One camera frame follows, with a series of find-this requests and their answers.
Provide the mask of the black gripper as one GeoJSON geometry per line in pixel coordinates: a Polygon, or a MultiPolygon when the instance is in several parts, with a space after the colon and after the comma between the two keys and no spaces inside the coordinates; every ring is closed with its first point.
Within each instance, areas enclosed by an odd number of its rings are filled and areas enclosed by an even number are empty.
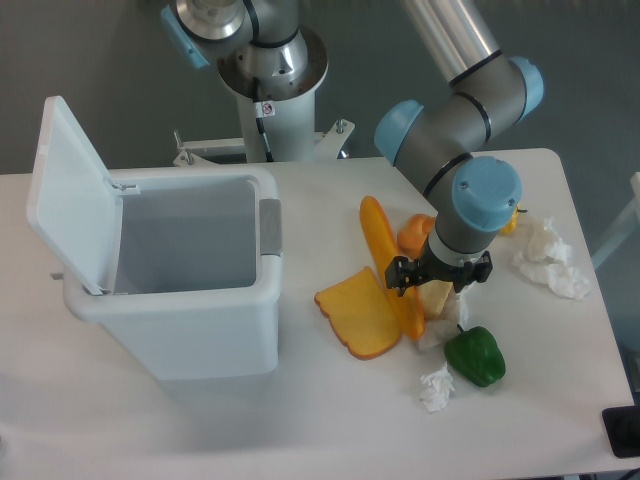
{"type": "Polygon", "coordinates": [[[473,283],[485,283],[493,271],[489,251],[475,261],[466,261],[462,266],[453,266],[440,260],[430,249],[425,250],[417,261],[405,256],[394,257],[385,270],[385,284],[396,291],[399,297],[415,286],[435,280],[450,282],[456,293],[473,283]]]}

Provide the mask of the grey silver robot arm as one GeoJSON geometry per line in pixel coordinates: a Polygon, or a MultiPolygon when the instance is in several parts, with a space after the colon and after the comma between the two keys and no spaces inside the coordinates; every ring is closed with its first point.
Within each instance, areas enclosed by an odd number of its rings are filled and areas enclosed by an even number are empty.
{"type": "MultiPolygon", "coordinates": [[[[452,94],[433,110],[403,101],[375,130],[377,149],[437,213],[419,251],[385,260],[382,279],[398,292],[434,280],[461,290],[488,279],[489,244],[522,195],[515,170],[477,149],[535,109],[544,83],[528,60],[504,56],[471,2],[403,7],[452,94]]],[[[171,1],[160,18],[191,66],[215,66],[235,95],[248,161],[319,158],[315,91],[327,54],[297,2],[171,1]]]]}

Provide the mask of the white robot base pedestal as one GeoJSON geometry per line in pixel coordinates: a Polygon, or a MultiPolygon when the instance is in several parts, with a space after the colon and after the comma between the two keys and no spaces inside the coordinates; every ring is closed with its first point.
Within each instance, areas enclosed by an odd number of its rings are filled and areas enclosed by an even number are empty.
{"type": "Polygon", "coordinates": [[[325,132],[315,130],[315,96],[285,101],[238,101],[242,136],[183,141],[175,134],[176,166],[208,163],[312,162],[344,158],[355,124],[340,118],[325,132]]]}

